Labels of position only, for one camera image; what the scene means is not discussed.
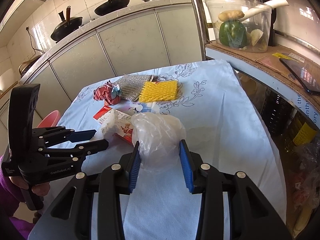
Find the person's left hand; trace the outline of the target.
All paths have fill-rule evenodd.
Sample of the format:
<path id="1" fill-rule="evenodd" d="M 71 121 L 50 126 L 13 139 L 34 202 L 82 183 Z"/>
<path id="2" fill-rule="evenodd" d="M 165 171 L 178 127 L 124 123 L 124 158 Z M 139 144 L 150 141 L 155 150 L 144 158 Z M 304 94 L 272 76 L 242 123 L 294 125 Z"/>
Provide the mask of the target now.
<path id="1" fill-rule="evenodd" d="M 13 184 L 15 184 L 16 186 L 18 186 L 24 190 L 28 190 L 29 188 L 31 188 L 31 190 L 34 194 L 41 196 L 41 197 L 46 196 L 50 191 L 50 183 L 49 182 L 30 187 L 29 184 L 22 177 L 9 177 L 9 179 L 11 180 L 11 182 Z"/>

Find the purple sleeve forearm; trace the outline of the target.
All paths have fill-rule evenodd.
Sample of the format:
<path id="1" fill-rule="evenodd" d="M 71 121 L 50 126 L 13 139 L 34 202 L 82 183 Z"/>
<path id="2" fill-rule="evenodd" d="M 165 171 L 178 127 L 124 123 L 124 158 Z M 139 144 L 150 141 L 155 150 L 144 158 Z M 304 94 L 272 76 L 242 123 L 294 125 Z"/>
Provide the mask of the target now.
<path id="1" fill-rule="evenodd" d="M 28 239 L 33 223 L 14 217 L 20 203 L 25 202 L 21 189 L 1 171 L 1 239 Z"/>

